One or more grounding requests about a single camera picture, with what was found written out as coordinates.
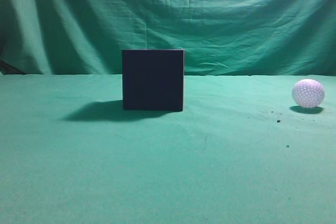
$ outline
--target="green tablecloth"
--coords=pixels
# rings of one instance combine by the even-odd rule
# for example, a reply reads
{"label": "green tablecloth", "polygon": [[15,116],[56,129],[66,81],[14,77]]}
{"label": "green tablecloth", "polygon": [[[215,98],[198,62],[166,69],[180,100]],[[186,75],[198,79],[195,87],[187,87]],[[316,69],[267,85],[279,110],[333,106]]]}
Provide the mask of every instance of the green tablecloth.
{"label": "green tablecloth", "polygon": [[186,76],[165,113],[121,75],[0,76],[0,223],[333,223],[336,77],[313,111],[303,78]]}

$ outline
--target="dark box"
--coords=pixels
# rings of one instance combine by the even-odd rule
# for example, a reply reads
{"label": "dark box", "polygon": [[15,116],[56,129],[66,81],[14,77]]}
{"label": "dark box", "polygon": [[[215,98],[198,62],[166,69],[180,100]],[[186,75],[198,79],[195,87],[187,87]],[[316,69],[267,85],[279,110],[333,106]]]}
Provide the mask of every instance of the dark box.
{"label": "dark box", "polygon": [[123,50],[124,110],[183,111],[184,50]]}

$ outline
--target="dimpled ball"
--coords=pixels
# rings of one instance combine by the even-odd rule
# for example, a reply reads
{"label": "dimpled ball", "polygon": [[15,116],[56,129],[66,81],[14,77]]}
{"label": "dimpled ball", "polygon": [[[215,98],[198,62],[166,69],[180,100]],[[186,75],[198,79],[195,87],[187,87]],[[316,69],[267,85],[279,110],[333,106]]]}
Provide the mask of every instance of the dimpled ball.
{"label": "dimpled ball", "polygon": [[321,83],[311,79],[297,82],[292,90],[294,101],[303,108],[314,108],[324,99],[324,88]]}

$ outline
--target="green fabric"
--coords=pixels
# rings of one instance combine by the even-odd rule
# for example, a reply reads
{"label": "green fabric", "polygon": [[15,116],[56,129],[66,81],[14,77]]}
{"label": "green fabric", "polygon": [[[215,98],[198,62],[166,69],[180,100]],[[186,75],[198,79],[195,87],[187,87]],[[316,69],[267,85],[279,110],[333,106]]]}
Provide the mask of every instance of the green fabric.
{"label": "green fabric", "polygon": [[2,57],[26,73],[118,74],[122,49],[183,48],[187,75],[336,74],[336,0],[2,2]]}
{"label": "green fabric", "polygon": [[334,223],[336,77],[312,111],[302,78],[187,76],[154,113],[120,75],[1,76],[0,223]]}

